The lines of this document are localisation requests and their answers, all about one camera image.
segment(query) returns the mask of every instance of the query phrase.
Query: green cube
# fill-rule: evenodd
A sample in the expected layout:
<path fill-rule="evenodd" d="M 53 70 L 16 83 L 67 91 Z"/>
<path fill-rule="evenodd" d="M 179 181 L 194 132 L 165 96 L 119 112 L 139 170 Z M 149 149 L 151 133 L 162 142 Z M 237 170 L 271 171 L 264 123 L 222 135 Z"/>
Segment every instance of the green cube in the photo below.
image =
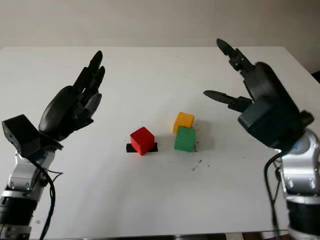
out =
<path fill-rule="evenodd" d="M 174 149 L 191 153 L 195 146 L 196 130 L 184 126 L 178 127 Z"/>

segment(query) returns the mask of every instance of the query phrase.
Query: red cube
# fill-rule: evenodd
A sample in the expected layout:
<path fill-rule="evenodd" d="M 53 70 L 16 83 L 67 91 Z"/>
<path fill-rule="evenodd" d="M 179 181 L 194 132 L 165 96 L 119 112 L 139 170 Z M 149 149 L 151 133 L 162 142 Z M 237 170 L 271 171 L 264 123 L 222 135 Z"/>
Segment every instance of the red cube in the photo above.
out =
<path fill-rule="evenodd" d="M 132 147 L 142 156 L 155 145 L 155 136 L 144 126 L 130 134 Z"/>

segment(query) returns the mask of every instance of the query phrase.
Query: yellow block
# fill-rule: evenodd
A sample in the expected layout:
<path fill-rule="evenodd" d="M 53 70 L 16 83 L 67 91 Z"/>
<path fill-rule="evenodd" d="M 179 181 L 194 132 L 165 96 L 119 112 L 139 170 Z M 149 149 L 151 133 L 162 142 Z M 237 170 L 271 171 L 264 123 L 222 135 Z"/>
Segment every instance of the yellow block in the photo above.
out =
<path fill-rule="evenodd" d="M 179 112 L 178 116 L 173 125 L 173 132 L 176 134 L 178 131 L 178 127 L 192 128 L 192 123 L 194 122 L 195 116 Z"/>

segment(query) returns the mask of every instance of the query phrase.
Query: wall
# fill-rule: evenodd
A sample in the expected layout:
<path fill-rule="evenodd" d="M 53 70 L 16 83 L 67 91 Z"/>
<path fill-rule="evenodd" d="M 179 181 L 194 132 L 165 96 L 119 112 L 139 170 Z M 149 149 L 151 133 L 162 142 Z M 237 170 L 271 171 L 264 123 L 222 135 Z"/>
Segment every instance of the wall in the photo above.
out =
<path fill-rule="evenodd" d="M 320 70 L 319 0 L 0 1 L 5 46 L 285 46 Z"/>

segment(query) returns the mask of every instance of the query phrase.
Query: white tabletop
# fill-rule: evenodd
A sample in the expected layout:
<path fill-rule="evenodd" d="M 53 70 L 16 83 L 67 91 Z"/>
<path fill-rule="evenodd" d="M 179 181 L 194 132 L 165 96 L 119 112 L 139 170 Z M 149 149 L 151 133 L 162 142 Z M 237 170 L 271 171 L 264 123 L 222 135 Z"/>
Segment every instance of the white tabletop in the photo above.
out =
<path fill-rule="evenodd" d="M 25 114 L 37 126 L 49 101 L 74 83 L 99 49 L 106 66 L 102 101 L 94 123 L 64 140 L 51 165 L 64 175 L 55 182 L 56 208 L 47 237 L 271 230 L 263 166 L 275 152 L 246 133 L 238 112 L 202 94 L 249 96 L 242 77 L 215 47 L 5 48 L 0 52 L 0 119 Z M 310 128 L 319 134 L 320 85 L 311 75 L 283 47 L 241 50 L 251 62 L 271 65 L 300 110 L 313 113 Z M 195 115 L 197 152 L 174 150 L 178 112 Z M 159 152 L 126 153 L 130 133 L 142 126 L 155 135 Z M 4 188 L 15 150 L 0 135 Z M 47 188 L 34 212 L 31 238 L 39 237 L 49 206 Z M 280 228 L 286 229 L 281 194 L 277 213 Z"/>

